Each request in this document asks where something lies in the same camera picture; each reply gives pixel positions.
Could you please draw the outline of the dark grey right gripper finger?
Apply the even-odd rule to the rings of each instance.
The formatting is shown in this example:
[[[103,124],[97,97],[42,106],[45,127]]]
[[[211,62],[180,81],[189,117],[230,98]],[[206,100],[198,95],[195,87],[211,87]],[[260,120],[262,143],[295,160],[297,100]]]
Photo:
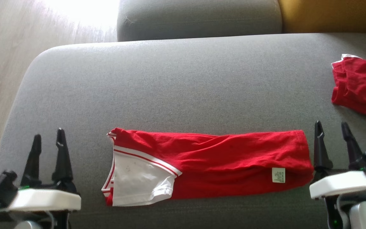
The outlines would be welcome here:
[[[317,182],[328,176],[328,171],[333,168],[333,163],[329,159],[324,143],[324,130],[320,121],[316,121],[314,126],[314,178]]]
[[[342,135],[343,139],[347,144],[347,152],[349,157],[349,170],[357,170],[357,171],[364,171],[365,166],[363,165],[362,161],[362,150],[356,141],[353,133],[347,122],[341,123]]]

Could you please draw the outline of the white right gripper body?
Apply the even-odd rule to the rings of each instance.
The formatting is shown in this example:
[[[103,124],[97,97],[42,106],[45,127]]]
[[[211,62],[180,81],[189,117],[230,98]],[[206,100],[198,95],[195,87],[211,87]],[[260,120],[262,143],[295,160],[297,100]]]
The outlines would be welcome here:
[[[316,171],[309,186],[311,199],[323,199],[342,194],[353,194],[366,191],[366,174],[364,171]]]

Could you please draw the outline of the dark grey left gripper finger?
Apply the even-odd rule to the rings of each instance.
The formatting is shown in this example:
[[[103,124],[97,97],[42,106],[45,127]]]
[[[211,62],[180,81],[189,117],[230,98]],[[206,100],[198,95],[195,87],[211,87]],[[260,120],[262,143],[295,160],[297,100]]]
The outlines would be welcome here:
[[[56,166],[55,171],[52,173],[55,188],[61,191],[77,191],[73,183],[73,172],[65,131],[62,128],[57,129],[56,146],[58,149]]]
[[[21,187],[34,188],[42,184],[42,181],[39,179],[39,160],[41,153],[42,136],[36,134],[22,175]]]

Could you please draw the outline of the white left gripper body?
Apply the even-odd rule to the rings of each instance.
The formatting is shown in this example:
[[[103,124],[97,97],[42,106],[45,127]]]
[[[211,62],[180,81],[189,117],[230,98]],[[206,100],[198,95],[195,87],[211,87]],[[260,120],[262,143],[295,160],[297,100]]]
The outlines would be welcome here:
[[[81,197],[77,194],[48,189],[19,190],[12,202],[0,212],[79,211]]]

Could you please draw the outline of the red and white shorts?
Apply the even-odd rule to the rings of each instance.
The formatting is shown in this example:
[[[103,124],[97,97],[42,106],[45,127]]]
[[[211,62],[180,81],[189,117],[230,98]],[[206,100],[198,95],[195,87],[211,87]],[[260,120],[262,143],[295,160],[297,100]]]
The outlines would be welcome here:
[[[331,67],[335,82],[331,102],[366,115],[366,60],[342,54]]]

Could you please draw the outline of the red Bulls jersey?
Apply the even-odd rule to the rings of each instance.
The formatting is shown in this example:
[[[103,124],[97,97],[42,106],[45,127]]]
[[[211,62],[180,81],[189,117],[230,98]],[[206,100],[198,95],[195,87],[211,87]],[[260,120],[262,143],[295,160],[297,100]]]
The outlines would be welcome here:
[[[313,179],[302,130],[208,135],[115,128],[101,188],[112,207],[288,191]]]

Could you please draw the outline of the large grey sofa seat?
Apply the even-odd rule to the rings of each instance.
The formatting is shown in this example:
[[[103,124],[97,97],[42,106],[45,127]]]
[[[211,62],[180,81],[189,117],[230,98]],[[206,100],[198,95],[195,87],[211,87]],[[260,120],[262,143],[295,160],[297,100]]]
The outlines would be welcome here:
[[[18,183],[35,134],[40,179],[51,182],[58,128],[65,130],[82,209],[72,229],[327,229],[309,187],[147,207],[105,204],[114,128],[213,135],[302,129],[313,149],[323,125],[335,168],[348,167],[341,122],[366,150],[366,116],[331,103],[331,63],[366,59],[366,34],[305,33],[63,45],[26,71],[0,146],[0,172]]]

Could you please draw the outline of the large yellow backrest cushion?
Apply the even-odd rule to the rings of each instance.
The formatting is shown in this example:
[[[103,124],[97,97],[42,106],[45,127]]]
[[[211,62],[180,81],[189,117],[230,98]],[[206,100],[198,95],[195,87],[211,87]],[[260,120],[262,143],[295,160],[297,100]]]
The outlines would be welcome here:
[[[366,33],[366,0],[278,0],[286,33]]]

